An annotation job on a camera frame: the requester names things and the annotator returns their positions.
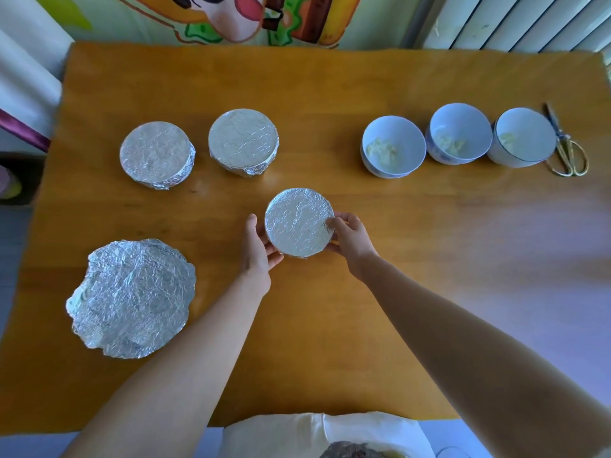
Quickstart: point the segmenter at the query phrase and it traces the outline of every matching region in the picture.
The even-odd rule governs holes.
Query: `purple ribbon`
[[[11,114],[2,109],[0,109],[0,128],[3,128],[8,131],[8,133],[15,135],[17,138],[22,139],[45,153],[49,150],[49,145],[51,144],[49,138],[31,129],[25,123],[14,118]]]

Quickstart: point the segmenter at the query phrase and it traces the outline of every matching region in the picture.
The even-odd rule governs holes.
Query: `hand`
[[[262,281],[264,292],[271,286],[269,271],[282,262],[284,254],[271,244],[265,234],[265,227],[256,226],[256,215],[250,214],[246,219],[244,239],[242,241],[242,267],[243,274],[252,274]]]
[[[354,214],[334,212],[335,217],[328,220],[331,228],[335,229],[332,241],[325,249],[337,252],[346,257],[348,270],[359,281],[363,281],[362,262],[370,256],[378,256],[378,252],[371,243],[365,225]]]

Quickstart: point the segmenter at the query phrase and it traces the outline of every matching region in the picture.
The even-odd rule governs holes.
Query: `white bowl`
[[[397,160],[393,170],[376,165],[370,160],[365,150],[379,138],[397,149]],[[397,115],[385,115],[371,122],[363,133],[361,158],[365,167],[380,178],[401,178],[409,175],[418,167],[426,156],[426,142],[420,129],[406,118]]]
[[[543,115],[527,107],[505,111],[494,124],[494,141],[488,151],[493,162],[518,169],[548,159],[557,136]]]
[[[461,142],[458,153],[448,152],[443,143]],[[426,129],[426,150],[435,161],[447,165],[469,163],[483,156],[493,142],[488,118],[478,108],[454,102],[437,109]]]

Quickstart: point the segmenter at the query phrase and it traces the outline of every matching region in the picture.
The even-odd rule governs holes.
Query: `radiator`
[[[431,0],[421,24],[412,47],[601,52],[611,77],[611,0]]]

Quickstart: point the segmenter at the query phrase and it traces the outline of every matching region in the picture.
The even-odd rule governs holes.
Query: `forearm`
[[[363,281],[493,454],[591,458],[611,444],[607,410],[523,344],[378,257]]]
[[[246,340],[265,290],[241,275],[111,397],[65,457],[193,454]]]

